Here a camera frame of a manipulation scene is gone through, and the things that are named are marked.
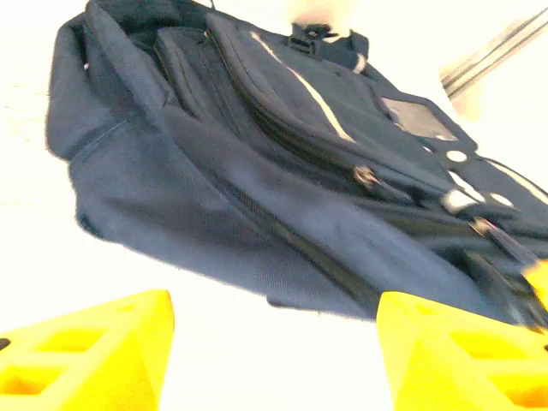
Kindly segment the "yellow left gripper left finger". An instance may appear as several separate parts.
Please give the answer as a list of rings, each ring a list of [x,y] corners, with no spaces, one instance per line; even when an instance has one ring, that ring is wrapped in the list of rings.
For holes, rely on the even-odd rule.
[[[174,335],[152,289],[0,333],[0,411],[159,411]]]

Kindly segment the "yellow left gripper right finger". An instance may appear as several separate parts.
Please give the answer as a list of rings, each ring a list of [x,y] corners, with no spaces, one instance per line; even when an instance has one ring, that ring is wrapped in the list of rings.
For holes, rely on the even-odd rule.
[[[399,292],[376,324],[394,411],[548,411],[548,331]]]

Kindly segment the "navy blue backpack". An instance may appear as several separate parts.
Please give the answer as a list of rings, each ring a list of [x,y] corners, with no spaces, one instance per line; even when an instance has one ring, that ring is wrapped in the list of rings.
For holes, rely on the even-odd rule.
[[[87,233],[263,295],[374,319],[403,292],[532,329],[548,192],[326,24],[89,0],[54,45],[46,140]]]

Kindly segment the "aluminium frame post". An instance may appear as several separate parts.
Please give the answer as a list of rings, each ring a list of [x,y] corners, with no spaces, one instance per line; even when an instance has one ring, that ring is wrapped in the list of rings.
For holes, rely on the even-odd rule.
[[[450,100],[473,86],[541,34],[548,32],[548,4],[511,23],[474,53],[443,72],[441,82]]]

